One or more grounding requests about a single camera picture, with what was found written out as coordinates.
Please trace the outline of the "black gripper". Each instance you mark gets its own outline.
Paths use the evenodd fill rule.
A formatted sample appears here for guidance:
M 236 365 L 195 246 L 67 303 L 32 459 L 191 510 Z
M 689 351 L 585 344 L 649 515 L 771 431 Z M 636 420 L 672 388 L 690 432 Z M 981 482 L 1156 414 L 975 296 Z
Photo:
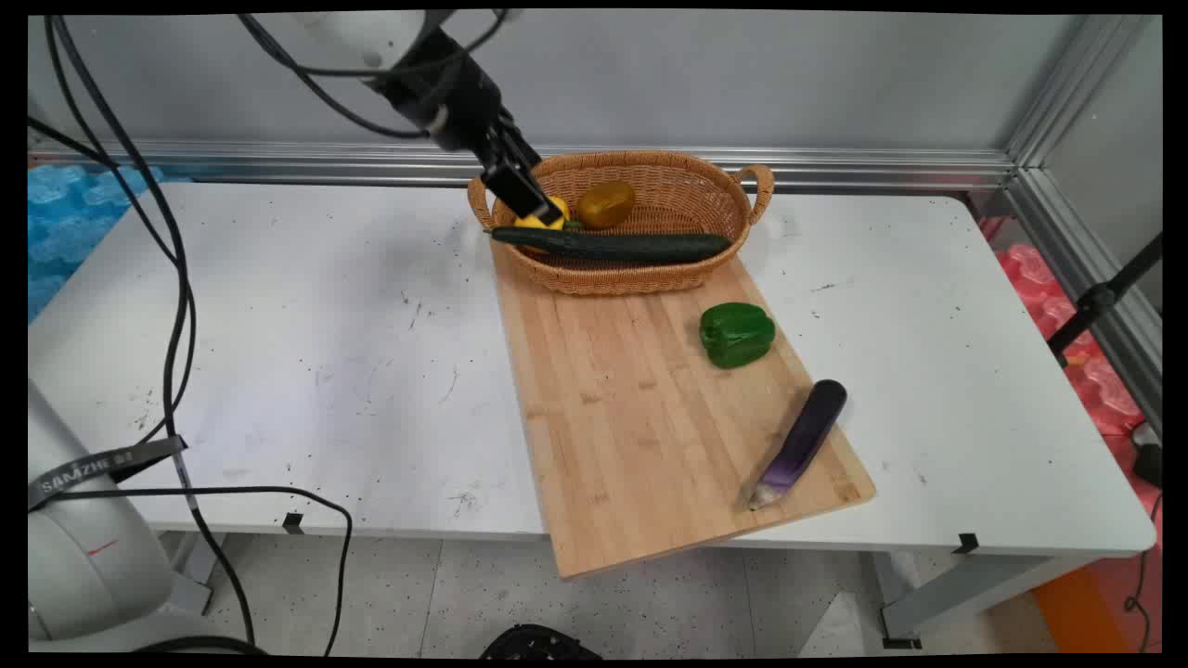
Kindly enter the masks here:
M 505 109 L 501 90 L 446 31 L 434 27 L 421 34 L 369 88 L 440 149 L 481 155 L 480 181 L 517 218 L 536 218 L 543 225 L 563 219 L 531 174 L 542 158 Z

